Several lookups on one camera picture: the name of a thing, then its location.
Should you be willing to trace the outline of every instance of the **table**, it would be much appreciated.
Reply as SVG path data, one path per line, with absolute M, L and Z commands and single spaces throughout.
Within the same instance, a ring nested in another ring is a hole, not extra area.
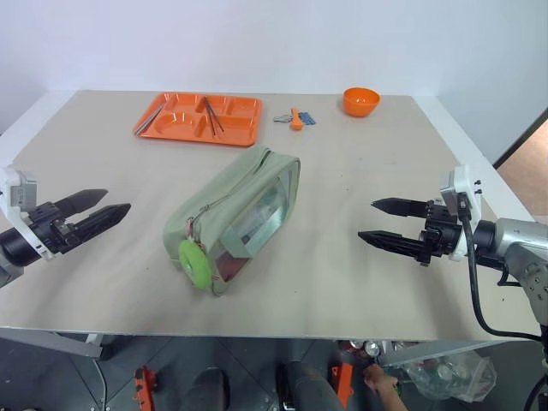
M 155 94 L 83 91 L 59 104 L 50 93 L 21 119 L 30 129 L 45 122 L 14 161 L 38 177 L 39 204 L 107 188 L 98 206 L 130 202 L 132 209 L 114 229 L 30 265 L 0 289 L 5 331 L 458 340 L 467 346 L 497 340 L 475 320 L 466 261 L 433 258 L 425 268 L 357 236 L 385 229 L 416 237 L 423 221 L 391 217 L 369 204 L 392 196 L 436 198 L 440 176 L 464 162 L 484 183 L 484 218 L 530 218 L 435 98 L 385 96 L 369 117 L 353 118 L 342 113 L 337 95 L 253 95 L 264 103 L 258 142 L 301 158 L 299 193 L 287 224 L 228 293 L 214 297 L 173 268 L 162 228 L 242 149 L 134 137 L 131 128 Z M 44 114 L 48 99 L 61 106 L 51 118 Z M 318 123 L 295 132 L 271 120 L 291 106 Z M 29 131 L 21 122 L 14 129 Z M 13 144 L 14 132 L 6 135 Z M 2 219 L 0 229 L 6 228 Z M 525 294 L 496 287 L 498 278 L 479 268 L 487 322 L 537 333 Z

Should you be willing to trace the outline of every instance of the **clear plastic bag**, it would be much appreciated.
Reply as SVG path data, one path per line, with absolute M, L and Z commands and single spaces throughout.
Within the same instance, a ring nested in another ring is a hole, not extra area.
M 491 359 L 475 351 L 406 364 L 403 369 L 417 390 L 432 400 L 453 396 L 465 402 L 483 401 L 497 382 Z

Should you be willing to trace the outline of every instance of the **green pencil case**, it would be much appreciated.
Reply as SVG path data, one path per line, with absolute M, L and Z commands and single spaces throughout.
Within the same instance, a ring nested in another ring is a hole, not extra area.
M 174 266 L 221 295 L 293 211 L 301 162 L 248 148 L 182 205 L 164 226 Z

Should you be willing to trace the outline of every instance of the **orange compartment tray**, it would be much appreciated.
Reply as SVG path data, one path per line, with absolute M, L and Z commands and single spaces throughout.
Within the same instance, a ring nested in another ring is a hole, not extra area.
M 204 97 L 224 131 L 207 114 Z M 149 139 L 201 141 L 231 146 L 251 146 L 255 143 L 263 108 L 258 98 L 220 96 L 193 92 L 162 92 L 145 110 L 133 131 L 162 104 L 165 106 L 139 134 Z M 215 135 L 211 131 L 213 120 Z

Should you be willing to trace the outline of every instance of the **gray floor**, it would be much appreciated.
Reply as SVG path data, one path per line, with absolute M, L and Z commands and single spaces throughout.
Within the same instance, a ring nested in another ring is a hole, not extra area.
M 142 365 L 158 372 L 157 411 L 176 411 L 194 377 L 208 366 L 229 376 L 231 410 L 277 409 L 275 370 L 279 363 L 302 360 L 327 374 L 341 360 L 330 340 L 214 337 L 116 337 L 113 356 L 100 363 L 108 383 L 110 411 L 139 409 L 132 398 L 133 372 Z M 0 407 L 21 411 L 99 410 L 102 386 L 93 363 L 68 355 L 0 339 Z M 382 410 L 354 372 L 348 410 Z M 467 409 L 456 402 L 432 402 L 406 384 L 402 398 L 409 411 Z

